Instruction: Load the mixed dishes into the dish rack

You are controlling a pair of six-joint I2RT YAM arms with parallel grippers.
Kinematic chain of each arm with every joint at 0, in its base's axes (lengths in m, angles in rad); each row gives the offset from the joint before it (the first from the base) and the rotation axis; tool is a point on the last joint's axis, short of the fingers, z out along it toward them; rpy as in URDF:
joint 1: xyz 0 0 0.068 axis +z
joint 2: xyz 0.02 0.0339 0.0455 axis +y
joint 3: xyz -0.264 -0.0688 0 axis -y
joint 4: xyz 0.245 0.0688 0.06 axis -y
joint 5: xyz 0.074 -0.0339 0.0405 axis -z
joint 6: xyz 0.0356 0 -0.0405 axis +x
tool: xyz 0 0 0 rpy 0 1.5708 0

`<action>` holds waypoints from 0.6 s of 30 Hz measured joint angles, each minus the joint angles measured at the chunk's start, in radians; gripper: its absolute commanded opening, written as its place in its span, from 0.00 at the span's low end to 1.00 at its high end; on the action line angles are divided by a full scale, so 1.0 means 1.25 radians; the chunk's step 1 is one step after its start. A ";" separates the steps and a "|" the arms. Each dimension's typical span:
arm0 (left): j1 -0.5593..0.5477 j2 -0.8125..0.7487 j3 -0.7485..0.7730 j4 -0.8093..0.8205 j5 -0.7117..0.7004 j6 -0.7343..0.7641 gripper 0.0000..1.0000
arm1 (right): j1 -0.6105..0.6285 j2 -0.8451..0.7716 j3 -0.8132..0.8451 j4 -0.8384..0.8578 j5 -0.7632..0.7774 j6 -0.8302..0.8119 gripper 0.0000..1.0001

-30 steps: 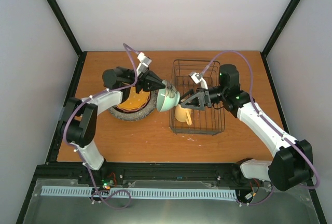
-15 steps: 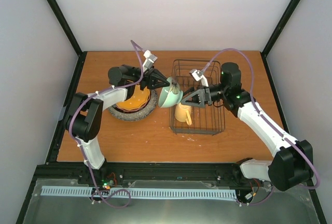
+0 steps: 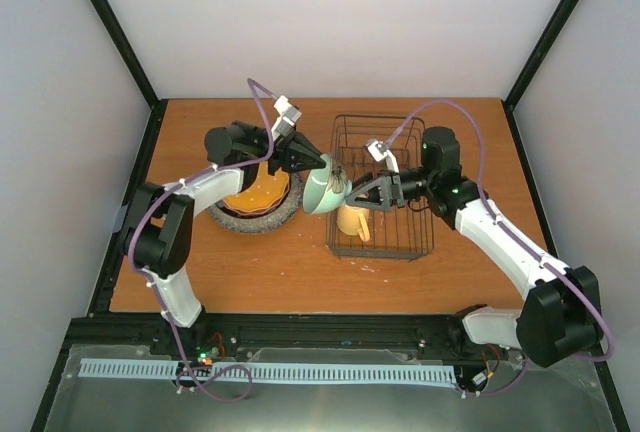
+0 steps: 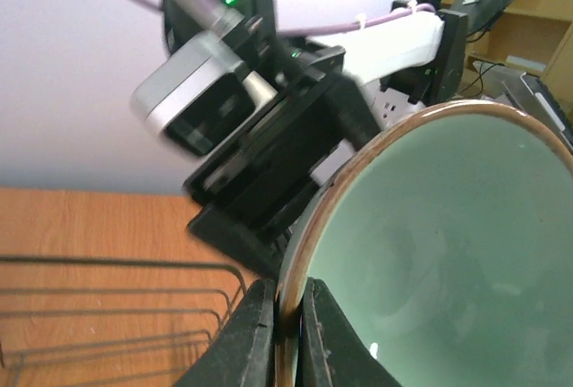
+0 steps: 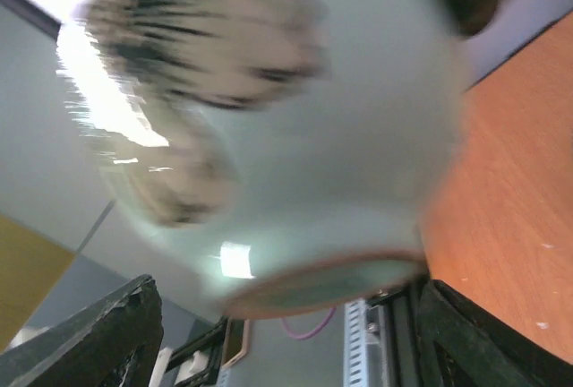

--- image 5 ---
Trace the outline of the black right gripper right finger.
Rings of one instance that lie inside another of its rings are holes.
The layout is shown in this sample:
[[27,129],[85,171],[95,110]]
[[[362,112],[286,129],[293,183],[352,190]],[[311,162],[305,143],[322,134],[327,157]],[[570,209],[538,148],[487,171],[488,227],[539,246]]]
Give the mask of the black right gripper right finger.
[[416,327],[426,386],[570,386],[572,364],[441,280],[423,287]]

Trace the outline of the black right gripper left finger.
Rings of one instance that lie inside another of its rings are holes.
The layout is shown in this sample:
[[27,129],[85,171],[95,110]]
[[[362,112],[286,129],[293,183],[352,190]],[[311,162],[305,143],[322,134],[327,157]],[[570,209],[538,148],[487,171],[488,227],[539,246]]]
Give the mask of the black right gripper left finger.
[[3,386],[147,386],[162,341],[156,282],[141,275],[1,355]]

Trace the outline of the pale green ceramic bowl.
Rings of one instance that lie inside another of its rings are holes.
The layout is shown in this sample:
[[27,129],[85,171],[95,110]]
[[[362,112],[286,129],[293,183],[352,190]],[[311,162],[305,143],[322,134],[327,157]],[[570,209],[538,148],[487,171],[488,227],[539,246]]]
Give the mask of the pale green ceramic bowl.
[[444,0],[82,0],[56,53],[118,208],[227,316],[425,269],[466,87]]

